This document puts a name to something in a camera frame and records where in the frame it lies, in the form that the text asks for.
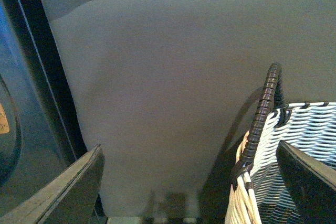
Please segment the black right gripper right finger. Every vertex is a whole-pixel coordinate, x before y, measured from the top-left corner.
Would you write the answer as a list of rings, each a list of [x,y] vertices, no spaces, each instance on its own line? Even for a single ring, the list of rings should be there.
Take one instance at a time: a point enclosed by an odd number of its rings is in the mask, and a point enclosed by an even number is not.
[[[335,170],[285,141],[276,158],[303,222],[335,223]]]

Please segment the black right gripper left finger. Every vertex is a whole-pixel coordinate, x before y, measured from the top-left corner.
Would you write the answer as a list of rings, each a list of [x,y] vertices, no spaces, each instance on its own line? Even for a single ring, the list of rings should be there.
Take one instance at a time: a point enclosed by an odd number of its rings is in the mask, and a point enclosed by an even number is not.
[[[1,223],[89,223],[104,169],[100,144],[1,217]]]

